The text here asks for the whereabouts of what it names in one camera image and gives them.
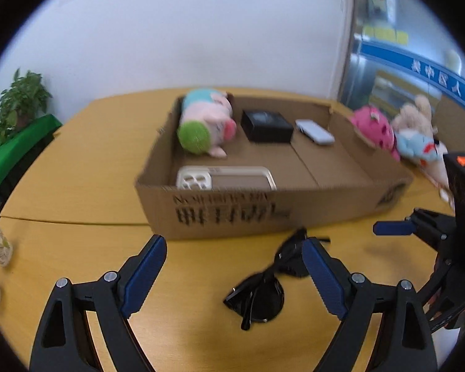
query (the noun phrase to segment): beige teddy bear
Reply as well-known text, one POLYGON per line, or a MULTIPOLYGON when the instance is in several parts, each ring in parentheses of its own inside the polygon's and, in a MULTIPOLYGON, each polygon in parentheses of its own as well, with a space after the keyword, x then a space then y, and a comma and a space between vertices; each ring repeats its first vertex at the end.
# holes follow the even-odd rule
POLYGON ((432 110, 429 99, 424 95, 415 97, 415 105, 404 104, 400 113, 391 122, 391 127, 395 132, 403 129, 417 130, 426 137, 434 138, 434 128, 431 124, 432 110))
MULTIPOLYGON (((391 127, 396 134, 406 135, 411 131, 418 131, 420 134, 429 138, 434 138, 437 129, 432 126, 432 110, 430 108, 429 99, 424 95, 415 97, 415 105, 404 104, 401 107, 400 113, 391 122, 391 127)), ((445 145, 435 140, 435 149, 439 154, 439 161, 427 162, 421 164, 420 161, 415 161, 424 173, 428 175, 437 186, 448 188, 448 175, 444 166, 443 155, 448 153, 445 145)))

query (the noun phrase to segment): pink plush toy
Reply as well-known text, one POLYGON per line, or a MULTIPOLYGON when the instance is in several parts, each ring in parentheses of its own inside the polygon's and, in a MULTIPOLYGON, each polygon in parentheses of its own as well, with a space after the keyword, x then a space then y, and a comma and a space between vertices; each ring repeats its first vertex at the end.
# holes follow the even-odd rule
POLYGON ((389 151, 394 159, 400 160, 393 128, 379 109, 369 105, 364 106, 355 111, 350 121, 372 144, 389 151))
POLYGON ((181 146, 196 155, 208 153, 212 157, 226 157, 220 145, 236 134, 232 115, 233 107, 227 93, 214 89, 190 91, 182 101, 177 129, 181 146))

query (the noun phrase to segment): potted plant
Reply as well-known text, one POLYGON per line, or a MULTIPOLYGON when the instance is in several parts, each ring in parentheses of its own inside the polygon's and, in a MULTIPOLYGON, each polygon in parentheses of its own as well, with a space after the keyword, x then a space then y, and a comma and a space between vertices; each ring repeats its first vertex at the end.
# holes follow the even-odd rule
POLYGON ((34 120, 39 110, 46 113, 48 98, 41 74, 28 70, 21 77, 17 69, 10 89, 0 94, 0 145, 34 120))

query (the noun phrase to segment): blue banner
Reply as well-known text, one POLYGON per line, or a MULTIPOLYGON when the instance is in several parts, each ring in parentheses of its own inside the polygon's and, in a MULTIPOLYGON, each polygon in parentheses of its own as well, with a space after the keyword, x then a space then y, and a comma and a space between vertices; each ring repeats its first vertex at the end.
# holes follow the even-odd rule
POLYGON ((440 64, 409 51, 377 42, 362 42, 360 55, 428 82, 465 108, 465 79, 440 64))

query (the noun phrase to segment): yellow table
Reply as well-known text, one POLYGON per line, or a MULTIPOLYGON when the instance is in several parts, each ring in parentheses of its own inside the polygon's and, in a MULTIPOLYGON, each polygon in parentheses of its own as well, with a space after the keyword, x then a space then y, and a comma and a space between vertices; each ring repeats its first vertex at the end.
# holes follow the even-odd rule
MULTIPOLYGON (((237 95, 314 99, 277 91, 224 89, 237 95)), ((1 216, 59 223, 147 225, 134 180, 172 103, 188 90, 147 91, 93 101, 58 130, 55 140, 13 191, 1 216)), ((341 104, 325 103, 346 115, 351 113, 341 104)), ((432 191, 434 187, 420 176, 407 194, 432 191)))
MULTIPOLYGON (((73 183, 66 180, 69 186, 73 183)), ((451 213, 448 205, 431 191, 403 198, 379 218, 402 219, 414 207, 451 213)), ((432 271, 434 250, 416 237, 375 237, 374 220, 375 217, 365 218, 310 232, 330 236, 329 252, 351 272, 361 272, 371 281, 383 284, 394 285, 407 278, 420 287, 432 271)), ((148 226, 69 225, 8 218, 2 218, 0 226, 14 245, 10 266, 0 268, 0 327, 26 363, 55 281, 60 277, 68 277, 74 283, 91 281, 105 271, 117 270, 129 256, 140 251, 152 234, 148 226)), ((248 332, 240 329, 241 318, 222 304, 234 284, 272 261, 287 236, 288 233, 282 233, 168 242, 167 261, 161 274, 141 311, 130 318, 135 335, 156 370, 313 370, 333 337, 338 320, 328 314, 310 278, 281 276, 286 296, 284 309, 272 322, 254 324, 248 332)), ((97 321, 93 315, 89 320, 102 364, 105 370, 113 370, 97 321)), ((355 371, 365 370, 378 323, 376 315, 355 371)))

